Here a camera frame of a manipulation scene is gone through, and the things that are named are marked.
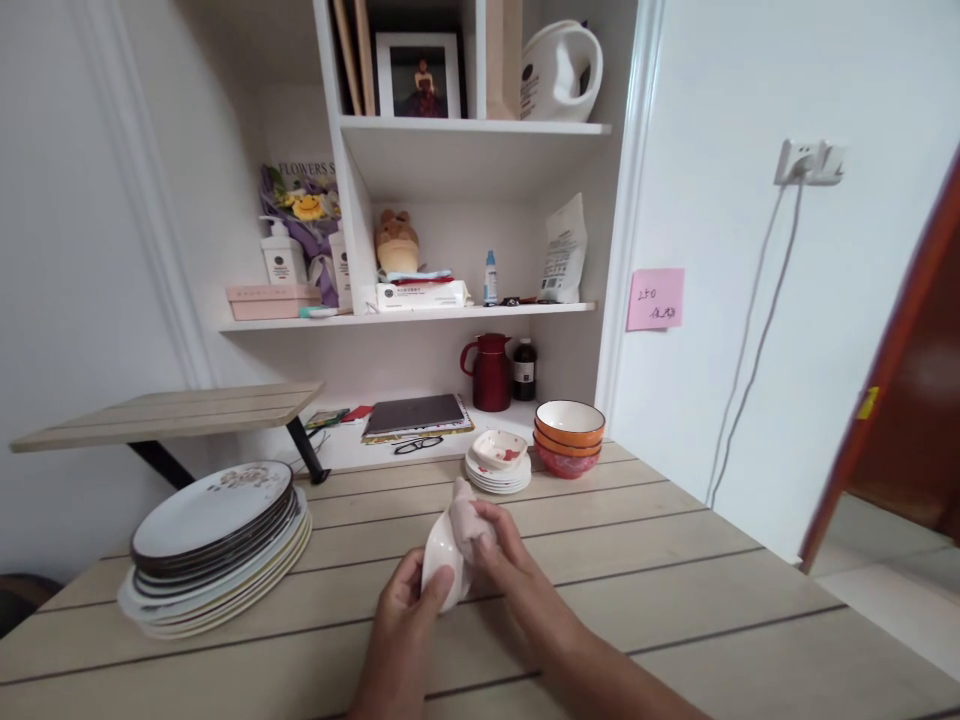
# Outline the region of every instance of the purple bouquet wrapping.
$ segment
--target purple bouquet wrapping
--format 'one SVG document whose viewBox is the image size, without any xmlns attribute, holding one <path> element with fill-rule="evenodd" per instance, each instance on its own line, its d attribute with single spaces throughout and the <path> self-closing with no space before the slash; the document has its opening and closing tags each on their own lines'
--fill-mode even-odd
<svg viewBox="0 0 960 720">
<path fill-rule="evenodd" d="M 290 237 L 300 243 L 310 275 L 319 271 L 316 285 L 327 307 L 340 307 L 333 279 L 329 236 L 337 231 L 340 203 L 336 181 L 323 182 L 305 175 L 288 189 L 280 172 L 269 165 L 260 170 L 263 214 L 283 218 Z"/>
</svg>

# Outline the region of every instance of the left hand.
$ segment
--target left hand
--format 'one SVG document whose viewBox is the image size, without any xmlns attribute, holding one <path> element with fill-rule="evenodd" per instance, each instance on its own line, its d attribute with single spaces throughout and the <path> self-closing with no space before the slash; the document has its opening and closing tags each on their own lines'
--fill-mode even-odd
<svg viewBox="0 0 960 720">
<path fill-rule="evenodd" d="M 406 720 L 423 714 L 430 634 L 454 571 L 441 567 L 421 595 L 422 573 L 423 548 L 414 548 L 380 593 L 367 659 L 347 716 L 352 720 Z"/>
</svg>

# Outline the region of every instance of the white cabinet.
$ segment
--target white cabinet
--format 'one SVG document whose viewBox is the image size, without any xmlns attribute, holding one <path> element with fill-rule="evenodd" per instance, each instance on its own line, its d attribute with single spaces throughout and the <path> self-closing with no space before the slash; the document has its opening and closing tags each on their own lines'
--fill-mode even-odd
<svg viewBox="0 0 960 720">
<path fill-rule="evenodd" d="M 469 396 L 458 348 L 477 333 L 503 332 L 533 338 L 538 399 L 595 401 L 607 280 L 611 265 L 620 269 L 611 263 L 611 244 L 639 51 L 636 2 L 524 4 L 526 38 L 575 18 L 586 19 L 601 43 L 603 83 L 583 124 L 477 119 L 484 114 L 477 29 L 485 0 L 368 0 L 373 27 L 407 9 L 459 22 L 470 118 L 451 120 L 345 112 L 349 93 L 340 85 L 328 0 L 119 3 L 217 382 L 322 378 L 334 404 L 426 392 Z M 235 322 L 224 286 L 266 280 L 259 166 L 291 161 L 335 163 L 354 314 Z M 420 261 L 452 269 L 474 299 L 482 297 L 488 250 L 496 254 L 500 295 L 529 297 L 543 270 L 545 220 L 577 193 L 589 236 L 581 303 L 407 317 L 371 312 L 373 236 L 383 209 L 408 210 Z"/>
</svg>

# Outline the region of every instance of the dark glass bottle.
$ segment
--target dark glass bottle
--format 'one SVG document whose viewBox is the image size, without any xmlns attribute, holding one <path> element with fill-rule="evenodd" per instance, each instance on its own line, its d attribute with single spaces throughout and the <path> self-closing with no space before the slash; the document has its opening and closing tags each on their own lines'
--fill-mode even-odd
<svg viewBox="0 0 960 720">
<path fill-rule="evenodd" d="M 520 338 L 513 351 L 513 399 L 533 400 L 537 396 L 537 351 L 530 338 Z"/>
</svg>

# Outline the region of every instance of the red thermos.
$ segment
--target red thermos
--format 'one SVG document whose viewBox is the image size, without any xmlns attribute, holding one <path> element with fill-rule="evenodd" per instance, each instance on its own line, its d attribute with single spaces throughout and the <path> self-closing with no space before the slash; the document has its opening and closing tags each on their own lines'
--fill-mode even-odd
<svg viewBox="0 0 960 720">
<path fill-rule="evenodd" d="M 500 412 L 510 407 L 510 385 L 513 372 L 507 357 L 506 335 L 487 333 L 477 335 L 477 341 L 467 345 L 460 353 L 460 369 L 473 378 L 473 406 L 484 412 Z M 470 348 L 477 348 L 477 360 L 473 372 L 466 368 Z"/>
</svg>

